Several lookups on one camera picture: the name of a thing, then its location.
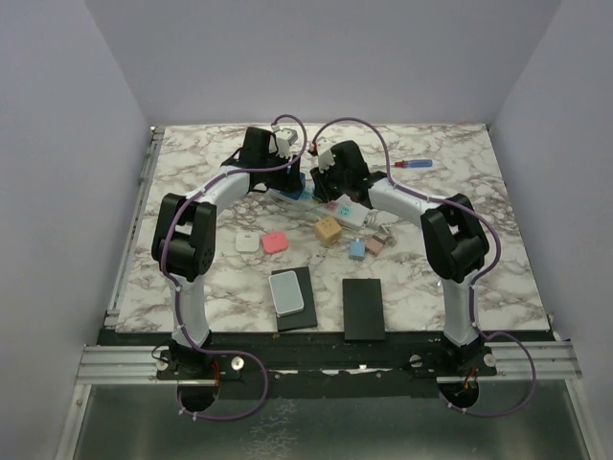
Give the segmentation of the dusty pink USB charger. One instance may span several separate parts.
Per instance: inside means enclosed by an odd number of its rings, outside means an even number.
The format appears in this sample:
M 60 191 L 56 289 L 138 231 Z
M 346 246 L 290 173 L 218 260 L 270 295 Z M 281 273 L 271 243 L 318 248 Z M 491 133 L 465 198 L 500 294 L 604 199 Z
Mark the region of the dusty pink USB charger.
M 386 246 L 386 240 L 378 235 L 372 235 L 366 243 L 367 251 L 377 257 Z

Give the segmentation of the white folding plug adapter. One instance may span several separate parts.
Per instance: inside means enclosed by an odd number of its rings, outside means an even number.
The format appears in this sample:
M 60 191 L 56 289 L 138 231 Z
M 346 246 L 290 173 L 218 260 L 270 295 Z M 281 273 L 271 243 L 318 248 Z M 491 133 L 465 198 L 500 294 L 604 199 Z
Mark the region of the white folding plug adapter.
M 235 248 L 239 253 L 255 253 L 260 249 L 261 237 L 255 232 L 241 232 L 236 235 Z

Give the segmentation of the light blue USB charger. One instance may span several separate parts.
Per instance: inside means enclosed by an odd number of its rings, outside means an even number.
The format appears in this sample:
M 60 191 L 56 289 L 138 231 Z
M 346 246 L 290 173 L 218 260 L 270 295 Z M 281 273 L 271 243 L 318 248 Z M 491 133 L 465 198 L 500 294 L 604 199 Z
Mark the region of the light blue USB charger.
M 349 249 L 349 259 L 363 261 L 366 255 L 366 244 L 363 241 L 352 241 Z

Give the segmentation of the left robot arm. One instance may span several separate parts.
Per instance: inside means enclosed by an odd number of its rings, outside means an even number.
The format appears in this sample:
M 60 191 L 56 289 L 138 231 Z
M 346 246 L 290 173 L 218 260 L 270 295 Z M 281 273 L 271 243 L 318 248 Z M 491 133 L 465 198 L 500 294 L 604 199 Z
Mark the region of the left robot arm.
M 191 378 L 205 376 L 212 364 L 211 354 L 201 347 L 211 332 L 204 275 L 215 257 L 217 216 L 259 185 L 301 192 L 300 156 L 291 151 L 297 140 L 298 132 L 291 128 L 250 126 L 238 152 L 222 162 L 215 177 L 186 195 L 169 193 L 162 198 L 151 256 L 171 292 L 171 340 L 186 347 L 178 366 Z

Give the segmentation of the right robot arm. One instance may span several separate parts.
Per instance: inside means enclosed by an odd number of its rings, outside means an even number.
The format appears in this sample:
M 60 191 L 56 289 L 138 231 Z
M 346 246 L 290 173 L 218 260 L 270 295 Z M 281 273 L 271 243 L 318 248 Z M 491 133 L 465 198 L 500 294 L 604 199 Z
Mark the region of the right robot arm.
M 440 363 L 447 373 L 461 375 L 475 360 L 469 346 L 479 341 L 468 283 L 489 252 L 488 238 L 469 198 L 463 194 L 428 197 L 392 181 L 385 172 L 372 172 L 354 141 L 329 147 L 313 144 L 309 152 L 317 158 L 310 170 L 317 199 L 330 202 L 345 195 L 421 230 L 427 261 L 443 280 L 443 337 L 448 345 L 440 351 Z

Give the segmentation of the pink plug adapter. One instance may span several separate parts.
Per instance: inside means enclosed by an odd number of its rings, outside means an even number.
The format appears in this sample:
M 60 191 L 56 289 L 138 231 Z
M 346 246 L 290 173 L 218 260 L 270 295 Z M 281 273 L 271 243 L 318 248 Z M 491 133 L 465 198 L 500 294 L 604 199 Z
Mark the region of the pink plug adapter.
M 263 250 L 266 254 L 277 254 L 284 252 L 289 246 L 285 232 L 266 234 L 261 238 L 261 242 Z

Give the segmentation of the beige cube socket adapter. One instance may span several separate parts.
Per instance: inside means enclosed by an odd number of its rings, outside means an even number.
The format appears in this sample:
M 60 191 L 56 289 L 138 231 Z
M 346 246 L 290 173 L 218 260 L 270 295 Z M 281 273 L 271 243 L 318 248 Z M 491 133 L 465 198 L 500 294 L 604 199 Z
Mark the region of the beige cube socket adapter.
M 327 216 L 315 223 L 314 233 L 324 247 L 330 247 L 340 239 L 342 227 L 334 217 Z

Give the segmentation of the white power strip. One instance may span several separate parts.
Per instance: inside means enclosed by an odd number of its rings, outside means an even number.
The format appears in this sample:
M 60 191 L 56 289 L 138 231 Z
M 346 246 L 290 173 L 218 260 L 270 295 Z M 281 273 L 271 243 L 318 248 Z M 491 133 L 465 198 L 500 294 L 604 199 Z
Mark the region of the white power strip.
M 352 202 L 347 196 L 341 195 L 338 199 L 321 202 L 313 194 L 313 187 L 306 184 L 299 195 L 285 194 L 276 190 L 267 192 L 272 198 L 288 203 L 295 209 L 315 213 L 323 217 L 333 217 L 342 226 L 360 230 L 365 227 L 369 209 Z

